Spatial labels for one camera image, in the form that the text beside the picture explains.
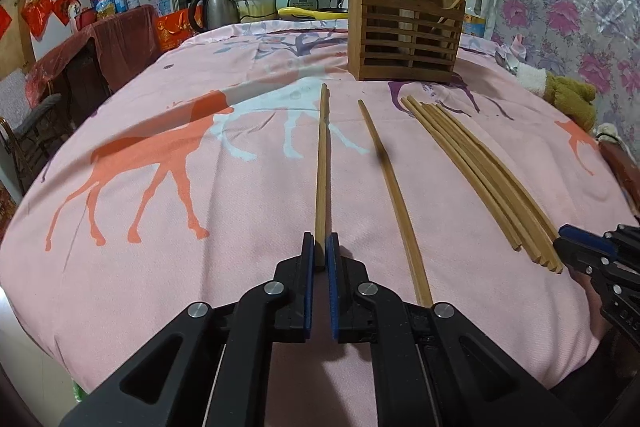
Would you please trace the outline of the olive green plush cloth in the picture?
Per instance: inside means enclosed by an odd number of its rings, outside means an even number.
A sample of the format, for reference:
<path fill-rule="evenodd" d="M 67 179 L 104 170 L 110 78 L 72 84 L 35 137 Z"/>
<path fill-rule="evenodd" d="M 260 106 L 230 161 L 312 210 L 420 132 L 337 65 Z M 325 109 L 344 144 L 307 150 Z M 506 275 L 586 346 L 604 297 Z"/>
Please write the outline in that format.
<path fill-rule="evenodd" d="M 555 75 L 524 63 L 518 66 L 516 80 L 527 91 L 539 96 L 574 121 L 582 130 L 590 131 L 596 123 L 597 111 L 593 102 L 597 91 L 590 83 Z"/>

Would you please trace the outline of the wooden chopstick in bundle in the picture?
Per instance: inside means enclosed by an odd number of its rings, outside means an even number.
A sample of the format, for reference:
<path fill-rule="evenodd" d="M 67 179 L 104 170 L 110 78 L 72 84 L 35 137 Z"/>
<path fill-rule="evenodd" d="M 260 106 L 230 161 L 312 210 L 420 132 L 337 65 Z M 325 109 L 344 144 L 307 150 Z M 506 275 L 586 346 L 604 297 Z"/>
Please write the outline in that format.
<path fill-rule="evenodd" d="M 421 108 L 418 103 L 411 101 L 408 96 L 403 96 L 400 101 L 431 135 L 460 171 L 461 176 L 468 181 L 491 217 L 496 221 L 511 248 L 514 251 L 519 251 L 524 246 L 524 235 L 518 231 L 515 225 L 515 213 L 498 188 L 491 183 L 491 179 L 480 165 L 480 161 L 473 157 L 470 148 L 464 145 L 461 139 L 456 138 L 454 132 L 449 131 L 446 124 L 441 124 L 435 116 L 428 115 L 425 108 Z"/>

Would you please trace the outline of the pink deer print tablecloth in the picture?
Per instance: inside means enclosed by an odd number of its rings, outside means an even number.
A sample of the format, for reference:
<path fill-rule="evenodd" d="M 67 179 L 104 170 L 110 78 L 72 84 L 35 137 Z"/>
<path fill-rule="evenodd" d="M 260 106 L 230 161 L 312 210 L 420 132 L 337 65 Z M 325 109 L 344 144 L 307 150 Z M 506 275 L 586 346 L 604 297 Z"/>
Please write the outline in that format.
<path fill-rule="evenodd" d="M 597 294 L 514 251 L 401 100 L 457 115 L 554 225 L 599 234 L 634 217 L 577 124 L 492 58 L 460 51 L 456 72 L 451 86 L 356 80 L 340 20 L 231 26 L 186 41 L 101 105 L 18 206 L 1 245 L 17 320 L 92 390 L 189 303 L 232 303 L 267 280 L 314 226 L 328 100 L 332 228 L 345 251 L 413 298 L 378 132 L 433 297 L 541 384 L 559 384 L 605 333 Z"/>

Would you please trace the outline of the red cloth covered side table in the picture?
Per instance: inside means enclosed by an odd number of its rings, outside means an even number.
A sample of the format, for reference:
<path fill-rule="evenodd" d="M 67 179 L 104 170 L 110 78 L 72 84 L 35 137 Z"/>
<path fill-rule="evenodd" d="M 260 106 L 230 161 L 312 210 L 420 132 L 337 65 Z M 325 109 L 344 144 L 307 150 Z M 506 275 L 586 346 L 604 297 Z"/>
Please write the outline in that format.
<path fill-rule="evenodd" d="M 97 20 L 43 55 L 26 75 L 30 107 L 63 89 L 73 66 L 88 61 L 93 68 L 88 86 L 116 92 L 160 57 L 155 35 L 156 12 L 145 4 Z"/>

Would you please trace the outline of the stainless steel electric kettle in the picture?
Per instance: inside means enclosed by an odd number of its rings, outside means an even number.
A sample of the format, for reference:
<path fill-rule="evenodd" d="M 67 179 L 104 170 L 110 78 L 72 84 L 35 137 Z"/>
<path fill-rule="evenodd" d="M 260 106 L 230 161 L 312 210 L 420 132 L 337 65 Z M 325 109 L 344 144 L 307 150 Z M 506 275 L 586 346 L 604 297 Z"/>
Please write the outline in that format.
<path fill-rule="evenodd" d="M 232 0 L 192 0 L 188 15 L 191 28 L 199 34 L 240 22 Z"/>

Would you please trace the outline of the wooden slatted utensil holder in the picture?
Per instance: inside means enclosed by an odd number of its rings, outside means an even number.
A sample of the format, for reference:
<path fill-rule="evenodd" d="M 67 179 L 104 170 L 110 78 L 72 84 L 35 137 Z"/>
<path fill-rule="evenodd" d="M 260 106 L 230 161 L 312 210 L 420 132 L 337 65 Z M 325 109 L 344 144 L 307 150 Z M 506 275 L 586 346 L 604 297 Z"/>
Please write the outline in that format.
<path fill-rule="evenodd" d="M 348 70 L 361 81 L 453 82 L 462 22 L 454 0 L 348 0 Z"/>

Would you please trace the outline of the yellow handled pan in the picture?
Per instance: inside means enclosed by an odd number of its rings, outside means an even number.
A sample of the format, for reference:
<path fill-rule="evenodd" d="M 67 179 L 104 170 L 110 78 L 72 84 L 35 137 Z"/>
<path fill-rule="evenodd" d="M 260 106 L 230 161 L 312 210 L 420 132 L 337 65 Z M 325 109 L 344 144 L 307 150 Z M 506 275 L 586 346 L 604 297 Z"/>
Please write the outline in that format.
<path fill-rule="evenodd" d="M 345 10 L 308 10 L 298 6 L 286 6 L 278 9 L 281 18 L 291 20 L 346 20 L 348 12 Z"/>

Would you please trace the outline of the red brown box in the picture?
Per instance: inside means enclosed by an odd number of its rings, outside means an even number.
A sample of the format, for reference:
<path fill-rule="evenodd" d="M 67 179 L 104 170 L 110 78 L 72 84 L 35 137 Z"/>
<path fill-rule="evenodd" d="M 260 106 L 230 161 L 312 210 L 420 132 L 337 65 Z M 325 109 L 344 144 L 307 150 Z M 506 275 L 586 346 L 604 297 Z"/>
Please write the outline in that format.
<path fill-rule="evenodd" d="M 620 144 L 601 141 L 599 150 L 626 195 L 632 213 L 638 216 L 640 205 L 639 167 L 631 160 Z"/>

